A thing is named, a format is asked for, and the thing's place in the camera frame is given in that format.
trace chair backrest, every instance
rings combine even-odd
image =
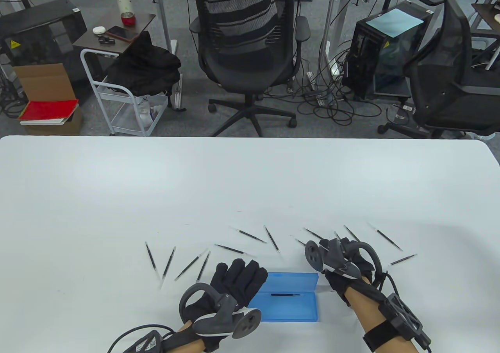
[[[455,69],[455,82],[461,83],[471,67],[472,44],[467,17],[457,0],[445,0],[443,24],[436,35],[407,64],[448,66]]]
[[[293,58],[293,0],[196,0],[200,53],[226,69],[262,72]]]

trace chair base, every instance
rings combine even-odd
[[[236,112],[236,114],[234,114],[225,123],[223,123],[222,126],[219,127],[219,129],[214,131],[211,134],[211,137],[217,137],[220,133],[222,133],[224,130],[229,128],[232,124],[240,121],[243,118],[248,118],[252,122],[252,124],[254,125],[255,131],[257,131],[257,134],[259,135],[259,137],[263,137],[261,126],[259,125],[259,122],[257,121],[257,117],[255,116],[257,114],[270,114],[270,115],[274,115],[274,116],[290,117],[290,120],[287,124],[288,127],[295,128],[297,126],[297,120],[296,120],[295,113],[280,110],[280,109],[268,108],[268,107],[263,107],[260,105],[255,105],[255,96],[254,95],[245,95],[245,103],[236,103],[236,102],[232,102],[232,101],[209,99],[209,112],[210,113],[217,112],[216,105],[221,105],[223,107],[237,109],[238,112]]]
[[[377,133],[385,134],[389,129],[397,131],[398,133],[401,133],[413,139],[439,139],[441,138],[441,135],[443,135],[442,129],[433,129],[430,131],[430,133],[424,133],[423,131],[410,128],[408,126],[395,124],[393,122],[388,122],[385,125],[380,125],[377,128]]]

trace book stack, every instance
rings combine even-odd
[[[18,119],[21,125],[64,125],[77,107],[77,99],[30,101]]]

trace black mesh chair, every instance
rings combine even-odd
[[[443,130],[479,135],[500,130],[498,70],[471,66],[475,35],[467,17],[456,0],[445,0],[444,6],[441,29],[405,66],[413,119],[430,134],[391,122],[379,126],[379,134],[392,129],[412,138],[439,138]]]
[[[294,4],[293,0],[196,0],[198,17],[189,29],[198,34],[200,67],[226,91],[245,95],[244,103],[209,99],[212,113],[216,105],[238,110],[212,137],[242,118],[250,119],[262,137],[257,114],[290,117],[288,126],[297,126],[295,113],[255,104],[266,89],[287,83],[298,72],[300,46],[311,32],[307,19],[297,17],[294,53]]]

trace smartphone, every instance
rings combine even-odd
[[[135,40],[136,37],[139,36],[138,33],[132,30],[124,29],[123,27],[120,26],[111,27],[111,29],[107,30],[105,34],[129,43]]]

